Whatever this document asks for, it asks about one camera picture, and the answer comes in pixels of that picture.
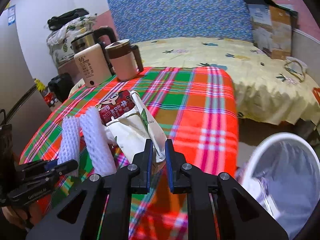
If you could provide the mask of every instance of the cardboard box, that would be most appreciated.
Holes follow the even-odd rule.
[[[292,32],[298,13],[272,0],[244,0],[252,24],[253,44],[269,57],[285,60],[291,56]]]

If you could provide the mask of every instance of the metal screw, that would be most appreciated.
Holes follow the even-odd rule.
[[[220,178],[223,180],[227,180],[230,178],[230,175],[228,173],[223,172],[220,174]]]
[[[138,166],[135,165],[134,163],[128,165],[129,171],[135,171],[137,168],[138,168]]]
[[[91,181],[97,181],[97,180],[99,180],[100,179],[100,176],[98,175],[98,174],[92,174],[91,176],[90,176],[90,180]]]
[[[190,170],[192,168],[192,165],[190,163],[184,163],[182,165],[182,168],[184,168],[185,170]]]

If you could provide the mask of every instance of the black strap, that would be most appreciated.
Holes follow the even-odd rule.
[[[89,12],[83,8],[74,9],[73,11],[66,12],[60,16],[53,16],[48,20],[49,29],[57,31],[62,28],[66,23],[77,19],[81,16],[87,15]]]

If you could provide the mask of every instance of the electric kettle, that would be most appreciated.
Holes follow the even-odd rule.
[[[102,84],[114,74],[105,45],[99,40],[103,35],[112,43],[117,41],[113,30],[106,26],[77,36],[71,42],[76,65],[89,88]]]

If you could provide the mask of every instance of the floor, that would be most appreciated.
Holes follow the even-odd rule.
[[[272,125],[255,122],[250,119],[239,119],[239,149],[237,166],[242,167],[248,162],[255,148],[267,137],[279,132],[292,132],[292,125]]]

